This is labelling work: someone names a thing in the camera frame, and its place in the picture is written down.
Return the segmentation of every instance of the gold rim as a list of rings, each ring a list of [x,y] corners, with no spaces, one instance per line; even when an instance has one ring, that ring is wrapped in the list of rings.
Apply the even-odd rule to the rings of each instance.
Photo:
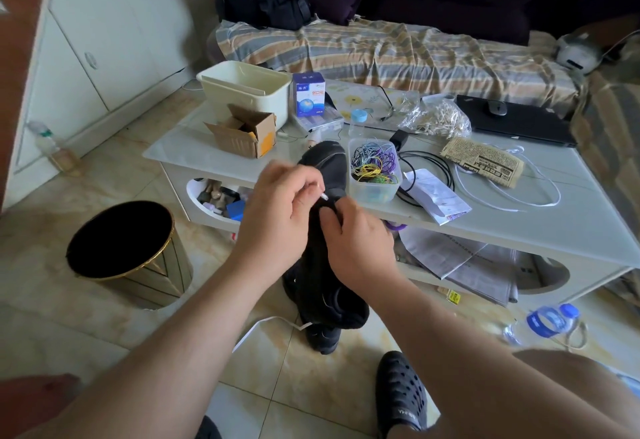
[[[160,206],[162,206],[167,213],[169,213],[169,217],[171,218],[171,231],[169,232],[169,236],[166,239],[166,242],[164,242],[164,244],[162,245],[162,247],[160,247],[160,249],[154,254],[153,257],[151,257],[150,259],[148,259],[146,262],[144,262],[143,264],[138,265],[135,269],[131,269],[130,271],[127,271],[125,273],[122,274],[118,274],[117,276],[109,276],[109,277],[86,277],[86,276],[82,276],[81,274],[76,273],[76,271],[74,271],[74,273],[76,274],[76,277],[79,279],[84,279],[86,281],[112,281],[114,279],[120,279],[122,277],[128,276],[131,273],[134,273],[136,271],[139,271],[140,269],[142,269],[145,265],[150,264],[151,262],[153,262],[162,252],[164,252],[164,249],[166,249],[166,246],[169,244],[169,242],[171,242],[171,239],[173,238],[173,232],[175,232],[175,219],[173,218],[173,213],[171,212],[171,210],[169,208],[167,208],[166,206],[164,206],[164,204],[160,204],[157,201],[151,201],[151,200],[146,200],[146,199],[142,199],[140,201],[148,201],[151,203],[156,203],[159,204]],[[116,208],[117,206],[120,206],[119,204],[112,206],[111,208]]]

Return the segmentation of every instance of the black laptop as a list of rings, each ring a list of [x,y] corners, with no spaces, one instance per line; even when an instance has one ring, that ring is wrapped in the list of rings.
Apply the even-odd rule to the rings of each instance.
[[[525,138],[537,142],[575,147],[569,123],[560,120],[550,109],[519,103],[506,103],[505,115],[493,115],[488,100],[458,95],[456,104],[471,120],[471,128],[511,138]]]

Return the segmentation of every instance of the blue and white box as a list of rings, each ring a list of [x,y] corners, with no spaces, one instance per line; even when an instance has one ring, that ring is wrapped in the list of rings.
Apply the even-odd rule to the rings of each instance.
[[[324,113],[324,78],[315,71],[293,74],[296,115],[310,117]]]

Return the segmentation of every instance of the coffee table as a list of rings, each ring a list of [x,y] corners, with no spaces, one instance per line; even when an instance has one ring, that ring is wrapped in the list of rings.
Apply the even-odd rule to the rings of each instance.
[[[235,232],[238,222],[207,211],[197,203],[196,197],[204,182],[195,181],[195,178],[217,179],[225,186],[252,188],[270,160],[298,161],[304,151],[304,134],[288,122],[278,134],[276,146],[256,160],[218,149],[213,135],[203,123],[205,121],[215,121],[208,102],[192,111],[149,147],[144,157],[161,163],[191,221]],[[345,149],[349,142],[347,127],[339,136]],[[379,129],[366,131],[365,136],[383,140],[388,140],[392,134]],[[473,210],[443,226],[438,226],[423,209],[410,206],[398,197],[387,204],[363,206],[390,221],[525,251],[562,263],[566,274],[563,278],[546,287],[520,291],[516,306],[525,309],[570,301],[630,269],[640,267],[640,246],[636,238],[575,149],[485,134],[474,134],[473,138],[503,148],[516,143],[524,147],[524,155],[557,184],[562,194],[561,202],[550,208],[521,205],[500,195],[483,178],[461,174],[465,186],[474,195],[497,206],[525,211],[511,213],[484,206],[468,198],[460,189],[458,194]],[[403,150],[439,153],[442,146],[443,142],[436,138],[411,136]],[[428,161],[413,159],[412,164],[416,169],[425,167],[438,174]],[[554,192],[548,189],[548,182],[536,176],[531,168],[526,168],[513,195],[527,201],[547,202],[554,197]],[[454,283],[439,280],[417,267],[398,265],[413,280],[466,292]]]

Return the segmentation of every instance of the plastic packaging bag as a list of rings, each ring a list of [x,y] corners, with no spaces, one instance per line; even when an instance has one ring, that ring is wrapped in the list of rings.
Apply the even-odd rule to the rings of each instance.
[[[446,138],[471,135],[471,122],[456,105],[453,95],[429,95],[417,100],[405,96],[398,111],[404,115],[398,126],[401,129]]]

